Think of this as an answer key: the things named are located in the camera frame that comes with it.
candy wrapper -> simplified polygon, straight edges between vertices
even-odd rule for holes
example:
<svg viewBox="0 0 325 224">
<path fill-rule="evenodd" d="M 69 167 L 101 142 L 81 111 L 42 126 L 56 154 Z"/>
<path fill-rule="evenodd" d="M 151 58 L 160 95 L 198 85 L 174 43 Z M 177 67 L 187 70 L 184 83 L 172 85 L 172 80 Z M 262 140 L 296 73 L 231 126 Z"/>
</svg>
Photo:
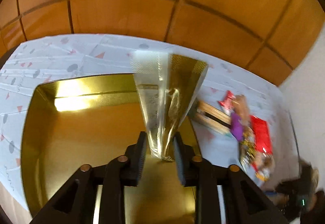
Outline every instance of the candy wrapper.
<svg viewBox="0 0 325 224">
<path fill-rule="evenodd" d="M 235 112 L 231 113 L 230 132 L 236 138 L 237 141 L 241 141 L 243 139 L 243 125 L 241 124 L 241 118 Z"/>
<path fill-rule="evenodd" d="M 233 109 L 240 116 L 240 122 L 248 127 L 250 123 L 250 111 L 244 95 L 236 95 L 232 100 Z"/>
<path fill-rule="evenodd" d="M 240 163 L 244 170 L 252 166 L 256 177 L 267 181 L 275 167 L 268 125 L 265 120 L 251 116 L 251 127 L 244 129 Z"/>
<path fill-rule="evenodd" d="M 218 101 L 220 106 L 222 107 L 223 111 L 228 116 L 230 116 L 231 111 L 233 109 L 232 100 L 234 98 L 235 98 L 234 94 L 230 90 L 228 90 L 224 100 L 223 101 Z"/>
<path fill-rule="evenodd" d="M 156 51 L 137 50 L 131 65 L 151 154 L 172 161 L 169 145 L 207 73 L 207 63 Z"/>
</svg>

red candy bag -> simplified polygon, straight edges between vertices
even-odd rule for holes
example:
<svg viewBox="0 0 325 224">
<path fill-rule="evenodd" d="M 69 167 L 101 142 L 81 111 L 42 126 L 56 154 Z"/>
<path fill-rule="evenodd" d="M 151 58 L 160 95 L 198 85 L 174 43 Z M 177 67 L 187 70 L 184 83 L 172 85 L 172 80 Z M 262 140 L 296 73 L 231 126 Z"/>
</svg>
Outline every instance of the red candy bag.
<svg viewBox="0 0 325 224">
<path fill-rule="evenodd" d="M 251 115 L 251 127 L 255 134 L 256 151 L 265 154 L 273 154 L 267 122 Z"/>
<path fill-rule="evenodd" d="M 220 106 L 223 108 L 224 112 L 230 116 L 231 111 L 233 109 L 232 100 L 235 98 L 234 94 L 228 90 L 227 94 L 223 101 L 218 101 Z"/>
</svg>

gold tray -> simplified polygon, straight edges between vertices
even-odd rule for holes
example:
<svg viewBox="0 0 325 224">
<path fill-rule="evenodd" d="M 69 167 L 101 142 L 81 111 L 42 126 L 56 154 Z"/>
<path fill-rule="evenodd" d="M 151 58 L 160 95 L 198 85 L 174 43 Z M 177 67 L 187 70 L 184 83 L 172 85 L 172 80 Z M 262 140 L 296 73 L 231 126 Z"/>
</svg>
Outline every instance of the gold tray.
<svg viewBox="0 0 325 224">
<path fill-rule="evenodd" d="M 136 143 L 140 131 L 145 126 L 132 74 L 37 86 L 26 117 L 21 157 L 32 216 L 78 167 L 107 164 Z M 200 155 L 188 118 L 179 131 Z M 125 187 L 126 223 L 194 223 L 194 193 L 181 186 L 174 162 L 154 158 L 148 149 L 139 186 Z"/>
</svg>

white tablecloth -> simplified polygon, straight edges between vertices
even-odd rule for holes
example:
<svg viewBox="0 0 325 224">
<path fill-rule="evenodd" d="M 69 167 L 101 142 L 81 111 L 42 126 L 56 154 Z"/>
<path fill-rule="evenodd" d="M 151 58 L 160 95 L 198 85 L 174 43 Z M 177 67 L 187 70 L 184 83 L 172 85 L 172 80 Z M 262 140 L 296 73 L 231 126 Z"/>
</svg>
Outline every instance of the white tablecloth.
<svg viewBox="0 0 325 224">
<path fill-rule="evenodd" d="M 266 185 L 272 187 L 281 179 L 298 175 L 298 155 L 287 106 L 279 89 L 266 80 L 221 59 L 169 43 L 121 35 L 59 35 L 22 43 L 0 70 L 0 181 L 23 207 L 27 209 L 20 149 L 35 87 L 64 78 L 132 73 L 130 55 L 138 48 L 167 49 L 208 62 L 199 99 L 219 107 L 217 101 L 227 90 L 244 94 L 251 113 L 269 124 L 276 170 Z M 193 126 L 204 158 L 223 167 L 239 164 L 235 138 L 195 122 Z"/>
</svg>

white wall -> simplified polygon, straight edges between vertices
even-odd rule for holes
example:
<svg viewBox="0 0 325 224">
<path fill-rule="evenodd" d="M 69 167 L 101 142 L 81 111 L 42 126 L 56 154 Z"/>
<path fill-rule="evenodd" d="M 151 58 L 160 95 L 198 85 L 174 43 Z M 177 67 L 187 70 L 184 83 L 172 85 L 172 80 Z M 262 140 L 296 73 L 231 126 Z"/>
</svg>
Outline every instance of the white wall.
<svg viewBox="0 0 325 224">
<path fill-rule="evenodd" d="M 297 135 L 300 157 L 320 171 L 325 188 L 325 27 L 298 68 L 280 86 Z"/>
</svg>

